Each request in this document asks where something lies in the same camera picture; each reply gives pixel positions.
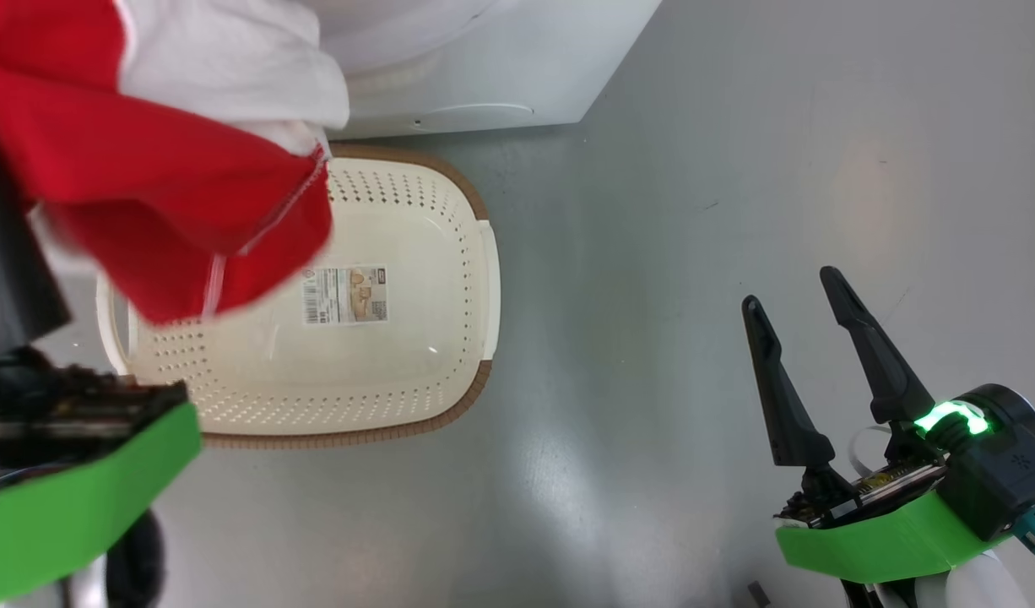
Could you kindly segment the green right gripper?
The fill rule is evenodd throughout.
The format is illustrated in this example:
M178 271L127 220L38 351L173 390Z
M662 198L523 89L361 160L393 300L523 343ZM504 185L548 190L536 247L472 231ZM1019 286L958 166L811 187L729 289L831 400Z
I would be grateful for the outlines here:
M783 561L849 584L888 584L962 568L1008 539L981 541L938 496L951 450L970 435L1021 425L1035 437L1035 407L1014 389L984 384L937 404L841 270L820 269L827 300L852 338L873 393L876 424L891 439L891 464L854 489L832 466L835 448L818 432L783 368L783 346L756 296L741 302L756 387L773 464L803 470L800 492L777 518Z

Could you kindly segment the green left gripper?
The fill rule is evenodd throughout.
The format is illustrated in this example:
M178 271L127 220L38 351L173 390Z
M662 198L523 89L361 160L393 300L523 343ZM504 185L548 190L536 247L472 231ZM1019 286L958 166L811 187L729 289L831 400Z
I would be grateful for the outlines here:
M201 453L197 409L24 349L71 320L0 154L0 605L156 605L154 502Z

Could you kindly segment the red and white garment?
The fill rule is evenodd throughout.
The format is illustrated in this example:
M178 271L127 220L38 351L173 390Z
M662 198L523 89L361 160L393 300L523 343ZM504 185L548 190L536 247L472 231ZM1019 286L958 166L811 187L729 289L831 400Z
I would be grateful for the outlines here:
M333 230L349 97L301 0L0 0L0 150L151 323L301 272Z

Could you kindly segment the paper basket label sticker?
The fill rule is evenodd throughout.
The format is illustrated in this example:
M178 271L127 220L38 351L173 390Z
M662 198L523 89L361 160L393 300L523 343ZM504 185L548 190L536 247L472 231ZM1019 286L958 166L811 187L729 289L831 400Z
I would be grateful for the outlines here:
M306 326L389 322L387 267L309 267L302 270L301 310Z

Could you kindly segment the cream perforated laundry basket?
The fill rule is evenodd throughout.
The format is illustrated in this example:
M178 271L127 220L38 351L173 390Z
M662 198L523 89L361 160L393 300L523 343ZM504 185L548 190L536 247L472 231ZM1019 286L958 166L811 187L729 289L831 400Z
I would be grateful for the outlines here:
M419 151L335 143L336 222L312 267L387 267L389 322L306 326L301 273L213 322L152 327L96 280L113 369L185 382L214 448L329 448L432 432L487 384L501 331L501 262L482 198Z

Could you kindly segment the white front-load washing machine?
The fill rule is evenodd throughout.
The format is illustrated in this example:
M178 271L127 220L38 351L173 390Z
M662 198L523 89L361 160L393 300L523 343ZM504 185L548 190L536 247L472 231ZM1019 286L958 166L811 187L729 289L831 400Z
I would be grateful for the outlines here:
M350 96L339 139L420 134L433 109L507 103L583 119L661 0L301 0Z

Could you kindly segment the round white filter cover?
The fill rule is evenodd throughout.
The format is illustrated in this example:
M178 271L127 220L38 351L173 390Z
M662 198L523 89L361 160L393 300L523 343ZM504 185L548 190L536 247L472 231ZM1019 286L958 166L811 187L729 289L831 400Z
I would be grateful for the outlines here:
M534 119L534 109L507 103L464 104L433 109L410 121L417 133L460 133L520 128Z

